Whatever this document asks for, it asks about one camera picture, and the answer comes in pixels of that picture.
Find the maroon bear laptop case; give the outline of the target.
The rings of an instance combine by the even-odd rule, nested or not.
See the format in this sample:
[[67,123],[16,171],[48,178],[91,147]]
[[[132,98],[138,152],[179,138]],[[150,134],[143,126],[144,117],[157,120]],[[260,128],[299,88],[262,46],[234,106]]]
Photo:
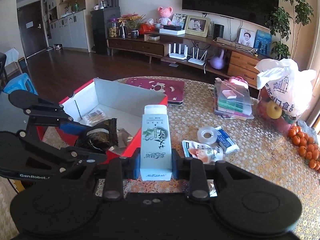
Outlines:
[[183,104],[184,81],[131,77],[126,84],[163,93],[168,97],[169,105]]

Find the chicken sausage snack pouch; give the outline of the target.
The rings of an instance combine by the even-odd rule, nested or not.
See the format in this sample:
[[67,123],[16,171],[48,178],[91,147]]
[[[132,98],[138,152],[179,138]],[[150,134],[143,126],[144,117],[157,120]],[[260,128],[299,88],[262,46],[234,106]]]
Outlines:
[[223,160],[223,149],[221,146],[210,146],[195,141],[182,141],[182,149],[186,158],[201,160],[204,164]]

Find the purple kettlebell humidifier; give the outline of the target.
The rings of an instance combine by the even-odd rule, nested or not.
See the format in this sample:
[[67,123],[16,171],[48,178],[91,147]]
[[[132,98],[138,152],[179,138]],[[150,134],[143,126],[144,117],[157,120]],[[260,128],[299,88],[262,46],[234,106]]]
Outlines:
[[225,61],[224,61],[224,53],[225,50],[221,49],[220,50],[220,55],[218,56],[213,56],[210,60],[209,63],[211,65],[212,68],[217,69],[217,70],[221,70],[224,68],[225,66]]

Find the dark snack packet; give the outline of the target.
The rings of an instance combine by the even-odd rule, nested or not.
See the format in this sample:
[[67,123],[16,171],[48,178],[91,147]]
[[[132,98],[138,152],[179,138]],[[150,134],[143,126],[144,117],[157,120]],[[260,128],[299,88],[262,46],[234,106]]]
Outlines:
[[85,129],[75,142],[75,147],[103,153],[113,146],[118,146],[116,118],[104,120]]

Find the black mini fridge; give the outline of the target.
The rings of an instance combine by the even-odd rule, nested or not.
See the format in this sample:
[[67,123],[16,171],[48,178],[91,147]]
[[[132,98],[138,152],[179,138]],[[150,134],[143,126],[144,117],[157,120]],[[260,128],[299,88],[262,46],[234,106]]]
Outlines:
[[100,55],[110,55],[107,46],[108,20],[120,17],[120,7],[105,8],[91,11],[94,51]]

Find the clear tape roll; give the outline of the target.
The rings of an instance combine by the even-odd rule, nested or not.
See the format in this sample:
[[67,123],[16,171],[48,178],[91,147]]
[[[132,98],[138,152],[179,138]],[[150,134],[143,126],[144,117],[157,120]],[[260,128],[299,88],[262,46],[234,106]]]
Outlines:
[[197,138],[202,144],[212,145],[217,141],[217,130],[212,126],[203,126],[199,128]]

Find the stack of plastic bead boxes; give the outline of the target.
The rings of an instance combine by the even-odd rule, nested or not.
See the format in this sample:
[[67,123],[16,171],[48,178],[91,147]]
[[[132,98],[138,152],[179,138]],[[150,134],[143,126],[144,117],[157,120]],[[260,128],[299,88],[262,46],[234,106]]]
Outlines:
[[254,119],[248,88],[216,78],[212,94],[215,114],[225,119]]

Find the white router with antennas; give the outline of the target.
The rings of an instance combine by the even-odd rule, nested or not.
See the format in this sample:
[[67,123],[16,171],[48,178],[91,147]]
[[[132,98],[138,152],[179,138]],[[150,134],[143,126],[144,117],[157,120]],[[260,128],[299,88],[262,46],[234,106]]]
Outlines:
[[168,57],[177,60],[186,60],[188,57],[188,46],[186,44],[168,44]]

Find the crumpled silver foil wrapper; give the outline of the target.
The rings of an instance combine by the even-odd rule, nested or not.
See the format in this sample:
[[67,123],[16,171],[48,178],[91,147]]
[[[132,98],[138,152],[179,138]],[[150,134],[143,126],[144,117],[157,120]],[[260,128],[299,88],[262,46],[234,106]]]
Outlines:
[[116,155],[123,155],[127,146],[133,140],[133,136],[123,128],[117,130],[117,136],[118,136],[118,145],[112,146],[109,149],[109,151]]

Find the white plastic bag of fruit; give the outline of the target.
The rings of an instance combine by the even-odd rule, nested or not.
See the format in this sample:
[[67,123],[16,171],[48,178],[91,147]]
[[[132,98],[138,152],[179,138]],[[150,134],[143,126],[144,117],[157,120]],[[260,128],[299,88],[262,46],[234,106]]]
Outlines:
[[276,130],[287,135],[309,108],[316,71],[300,71],[292,59],[263,59],[257,63],[257,113]]

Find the blue white tissue pack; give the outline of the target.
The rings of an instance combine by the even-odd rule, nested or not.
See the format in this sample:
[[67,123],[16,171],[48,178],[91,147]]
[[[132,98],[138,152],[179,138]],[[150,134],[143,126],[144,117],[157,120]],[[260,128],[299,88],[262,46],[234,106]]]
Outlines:
[[222,129],[221,126],[216,127],[217,142],[222,147],[225,154],[230,154],[234,151],[240,150],[235,141]]

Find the pink teddy bear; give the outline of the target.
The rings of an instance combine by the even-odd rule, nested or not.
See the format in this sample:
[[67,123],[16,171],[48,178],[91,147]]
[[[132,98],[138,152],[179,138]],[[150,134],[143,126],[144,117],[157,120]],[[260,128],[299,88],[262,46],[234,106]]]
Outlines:
[[160,14],[160,18],[158,19],[158,22],[161,25],[172,25],[172,21],[170,19],[170,16],[173,13],[172,7],[158,7],[157,11]]

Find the pile of small oranges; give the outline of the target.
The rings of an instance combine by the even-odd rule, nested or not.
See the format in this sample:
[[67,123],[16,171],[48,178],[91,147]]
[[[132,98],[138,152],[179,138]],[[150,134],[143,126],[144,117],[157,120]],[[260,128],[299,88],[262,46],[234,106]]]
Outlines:
[[311,133],[303,132],[300,126],[293,124],[287,136],[298,147],[298,155],[303,158],[304,163],[319,173],[319,143],[311,136]]

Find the gold photo frame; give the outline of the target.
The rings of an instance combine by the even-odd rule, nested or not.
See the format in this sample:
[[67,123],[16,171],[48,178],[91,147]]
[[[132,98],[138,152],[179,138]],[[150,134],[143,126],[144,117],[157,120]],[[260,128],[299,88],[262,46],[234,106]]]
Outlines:
[[189,35],[207,37],[210,18],[188,15],[185,22],[185,33]]

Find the cotton swab packet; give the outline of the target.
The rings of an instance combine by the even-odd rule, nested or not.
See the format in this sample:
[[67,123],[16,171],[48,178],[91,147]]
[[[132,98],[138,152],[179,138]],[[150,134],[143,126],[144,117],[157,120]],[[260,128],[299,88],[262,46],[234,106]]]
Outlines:
[[86,115],[82,117],[82,120],[87,126],[94,126],[102,121],[107,120],[107,115],[104,113],[102,109],[96,107]]

